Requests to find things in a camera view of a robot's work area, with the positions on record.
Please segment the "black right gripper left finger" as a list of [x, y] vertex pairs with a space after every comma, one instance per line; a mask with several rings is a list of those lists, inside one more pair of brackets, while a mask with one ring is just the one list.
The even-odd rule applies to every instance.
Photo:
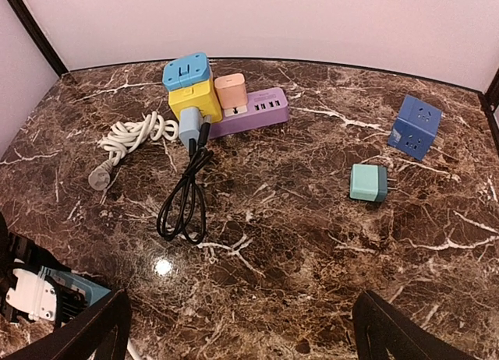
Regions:
[[8, 355], [8, 359], [124, 359], [131, 305], [124, 289], [113, 290], [52, 334]]

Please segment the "purple power strip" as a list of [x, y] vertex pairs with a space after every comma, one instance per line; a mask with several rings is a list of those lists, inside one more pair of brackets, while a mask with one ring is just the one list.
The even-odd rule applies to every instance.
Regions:
[[289, 120], [288, 100], [280, 87], [247, 94], [246, 105], [222, 111], [223, 119], [211, 125], [209, 139], [268, 127]]

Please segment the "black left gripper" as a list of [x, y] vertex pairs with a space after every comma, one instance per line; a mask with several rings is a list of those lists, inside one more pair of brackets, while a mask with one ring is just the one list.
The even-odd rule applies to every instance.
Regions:
[[47, 249], [27, 237], [10, 232], [4, 216], [1, 215], [1, 316], [9, 323], [18, 323], [19, 316], [32, 323], [33, 320], [28, 318], [27, 313], [15, 308], [7, 299], [9, 289], [14, 289], [19, 280], [13, 273], [19, 268], [15, 266], [16, 263], [22, 264], [34, 274], [37, 274], [43, 266], [66, 271], [66, 266]]

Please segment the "teal power strip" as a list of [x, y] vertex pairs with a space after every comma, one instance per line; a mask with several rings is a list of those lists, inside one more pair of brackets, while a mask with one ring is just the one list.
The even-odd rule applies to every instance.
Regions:
[[98, 302], [111, 291], [70, 272], [50, 270], [49, 275], [61, 285], [63, 323], [74, 319], [83, 310]]

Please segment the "dark blue cube socket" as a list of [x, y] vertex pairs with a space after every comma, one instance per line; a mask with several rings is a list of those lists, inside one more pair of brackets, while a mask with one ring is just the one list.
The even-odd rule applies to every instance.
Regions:
[[406, 95], [388, 137], [388, 146], [422, 161], [432, 146], [442, 111], [411, 95]]

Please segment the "blue adapter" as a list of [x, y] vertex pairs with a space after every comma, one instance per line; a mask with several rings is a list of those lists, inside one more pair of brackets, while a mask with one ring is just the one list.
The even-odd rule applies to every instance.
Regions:
[[173, 91], [210, 78], [208, 57], [203, 52], [197, 52], [168, 62], [163, 69], [162, 83], [168, 91]]

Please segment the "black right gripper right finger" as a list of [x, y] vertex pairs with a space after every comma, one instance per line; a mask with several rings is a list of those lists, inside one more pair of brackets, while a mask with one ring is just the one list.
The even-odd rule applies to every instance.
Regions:
[[359, 359], [471, 359], [416, 325], [371, 290], [364, 291], [352, 309]]

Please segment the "pink charger plug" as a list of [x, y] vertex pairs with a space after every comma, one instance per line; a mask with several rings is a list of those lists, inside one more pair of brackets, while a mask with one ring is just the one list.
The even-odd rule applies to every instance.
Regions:
[[214, 88], [223, 109], [237, 108], [248, 103], [246, 80], [242, 73], [219, 76], [214, 80]]

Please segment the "yellow cube socket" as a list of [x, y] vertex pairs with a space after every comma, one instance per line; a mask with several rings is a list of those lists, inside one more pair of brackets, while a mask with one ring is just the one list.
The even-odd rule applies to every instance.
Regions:
[[221, 105], [214, 88], [212, 78], [168, 92], [168, 105], [175, 117], [180, 120], [180, 113], [185, 108], [195, 107], [202, 116], [211, 116], [211, 122], [223, 119]]

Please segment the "light blue charger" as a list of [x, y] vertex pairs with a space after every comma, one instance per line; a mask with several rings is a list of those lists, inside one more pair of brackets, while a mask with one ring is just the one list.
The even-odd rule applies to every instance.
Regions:
[[179, 139], [186, 149], [189, 149], [189, 141], [197, 141], [200, 135], [200, 127], [203, 117], [196, 107], [184, 108], [179, 117]]

